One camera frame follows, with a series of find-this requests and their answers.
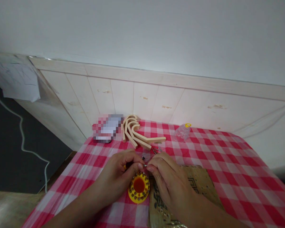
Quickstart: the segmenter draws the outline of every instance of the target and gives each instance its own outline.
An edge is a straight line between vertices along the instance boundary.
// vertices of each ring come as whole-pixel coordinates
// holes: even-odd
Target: table
[[[138,132],[146,137],[167,138],[159,145],[178,164],[208,170],[227,213],[250,227],[285,227],[285,185],[245,140],[231,133],[191,128],[186,143],[179,143],[172,137],[177,125],[144,120],[140,125]],[[41,227],[97,179],[113,154],[131,147],[121,138],[111,143],[88,138],[23,227]],[[136,153],[146,163],[154,156],[142,147]],[[148,208],[149,198],[136,205],[124,193],[98,215],[93,226],[147,227]]]

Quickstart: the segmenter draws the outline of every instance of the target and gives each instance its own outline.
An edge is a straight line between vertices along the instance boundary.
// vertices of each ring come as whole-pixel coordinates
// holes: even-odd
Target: fingernail
[[[154,169],[151,166],[147,166],[147,170],[151,173],[153,173]]]
[[[142,169],[143,169],[143,165],[142,165],[141,163],[138,163],[138,168],[139,168],[140,170],[142,170]]]

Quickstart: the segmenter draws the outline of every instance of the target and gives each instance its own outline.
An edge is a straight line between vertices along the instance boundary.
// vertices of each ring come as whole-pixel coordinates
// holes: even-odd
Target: blurred package
[[[111,142],[121,131],[124,116],[121,114],[103,115],[93,124],[93,140],[97,143]]]

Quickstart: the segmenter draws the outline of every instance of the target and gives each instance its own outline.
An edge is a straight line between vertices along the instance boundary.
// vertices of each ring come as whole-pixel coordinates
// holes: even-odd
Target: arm
[[[127,162],[134,163],[125,171]],[[114,154],[94,184],[43,227],[71,228],[85,224],[97,212],[121,197],[132,177],[143,170],[143,164],[144,161],[135,154],[134,149]]]
[[[147,170],[153,174],[169,211],[187,227],[247,227],[197,194],[187,174],[168,154],[155,155]]]

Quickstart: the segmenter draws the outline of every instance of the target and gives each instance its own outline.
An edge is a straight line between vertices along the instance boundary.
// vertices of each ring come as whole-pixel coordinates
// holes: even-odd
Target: clear plastic bag
[[[185,142],[189,137],[191,124],[186,123],[181,125],[173,134],[173,138],[178,142]]]

